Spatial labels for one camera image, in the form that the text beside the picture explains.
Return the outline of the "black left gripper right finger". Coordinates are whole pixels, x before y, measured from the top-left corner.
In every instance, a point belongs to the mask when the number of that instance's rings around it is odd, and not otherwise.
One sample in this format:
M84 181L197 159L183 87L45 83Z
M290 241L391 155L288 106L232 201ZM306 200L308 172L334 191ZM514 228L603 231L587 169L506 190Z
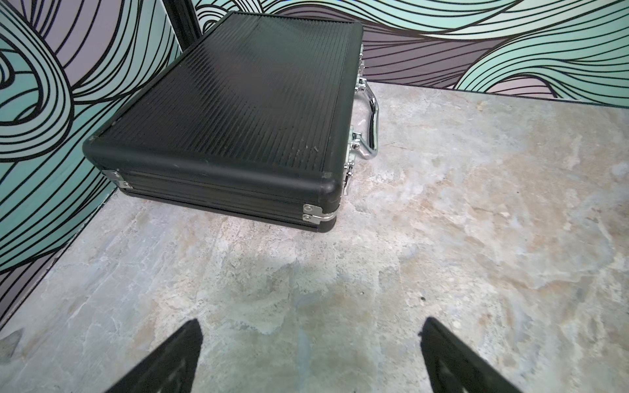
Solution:
M419 336L434 392L520 393L438 319L428 317Z

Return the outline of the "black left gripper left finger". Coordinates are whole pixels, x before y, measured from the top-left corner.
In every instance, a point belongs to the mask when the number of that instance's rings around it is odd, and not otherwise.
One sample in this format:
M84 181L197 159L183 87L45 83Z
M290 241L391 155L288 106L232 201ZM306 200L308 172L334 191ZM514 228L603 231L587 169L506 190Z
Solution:
M202 343L198 320L187 321L106 392L191 392Z

